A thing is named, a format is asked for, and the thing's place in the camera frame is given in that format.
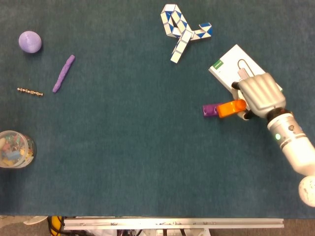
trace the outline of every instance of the white booklet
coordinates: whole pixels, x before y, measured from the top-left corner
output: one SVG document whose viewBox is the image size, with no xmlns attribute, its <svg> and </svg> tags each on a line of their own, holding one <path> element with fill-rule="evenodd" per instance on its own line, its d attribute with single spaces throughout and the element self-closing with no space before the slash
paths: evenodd
<svg viewBox="0 0 315 236">
<path fill-rule="evenodd" d="M 230 92 L 233 82 L 265 73 L 237 44 L 214 63 L 209 71 Z"/>
</svg>

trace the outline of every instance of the green table surface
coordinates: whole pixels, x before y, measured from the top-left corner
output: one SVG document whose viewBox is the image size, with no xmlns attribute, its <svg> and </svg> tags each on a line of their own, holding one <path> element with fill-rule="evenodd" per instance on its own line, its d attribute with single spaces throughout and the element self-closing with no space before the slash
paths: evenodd
<svg viewBox="0 0 315 236">
<path fill-rule="evenodd" d="M 31 165 L 0 170 L 0 214 L 315 217 L 266 121 L 201 109 L 232 99 L 208 68 L 238 44 L 281 85 L 314 143 L 315 1 L 178 1 L 193 30 L 213 25 L 178 64 L 166 3 L 0 0 L 0 130 L 37 145 Z M 34 55 L 18 45 L 27 30 L 42 38 Z"/>
</svg>

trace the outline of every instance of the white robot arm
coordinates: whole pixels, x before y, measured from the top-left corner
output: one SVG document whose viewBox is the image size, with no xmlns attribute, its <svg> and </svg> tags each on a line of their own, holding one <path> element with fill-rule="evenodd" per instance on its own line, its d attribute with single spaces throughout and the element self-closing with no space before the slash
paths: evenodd
<svg viewBox="0 0 315 236">
<path fill-rule="evenodd" d="M 315 148 L 285 109 L 285 97 L 269 73 L 249 77 L 232 84 L 239 89 L 255 115 L 266 118 L 268 129 L 293 169 L 305 176 L 315 176 Z"/>
</svg>

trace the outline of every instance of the orange toy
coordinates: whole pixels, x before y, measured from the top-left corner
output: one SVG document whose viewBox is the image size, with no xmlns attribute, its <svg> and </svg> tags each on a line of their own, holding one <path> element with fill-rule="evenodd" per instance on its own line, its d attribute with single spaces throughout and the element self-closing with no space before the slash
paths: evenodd
<svg viewBox="0 0 315 236">
<path fill-rule="evenodd" d="M 235 100 L 227 102 L 217 106 L 217 111 L 220 118 L 230 116 L 232 114 L 242 112 L 246 110 L 246 101 L 245 100 Z"/>
</svg>

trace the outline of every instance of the floor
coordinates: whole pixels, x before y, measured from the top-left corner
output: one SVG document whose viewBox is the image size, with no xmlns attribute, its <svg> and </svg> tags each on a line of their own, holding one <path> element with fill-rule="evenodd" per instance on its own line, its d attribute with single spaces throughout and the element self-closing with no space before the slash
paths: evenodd
<svg viewBox="0 0 315 236">
<path fill-rule="evenodd" d="M 285 220 L 284 229 L 210 230 L 211 236 L 314 236 L 315 220 Z M 47 221 L 35 225 L 15 223 L 0 229 L 0 236 L 50 236 Z"/>
</svg>

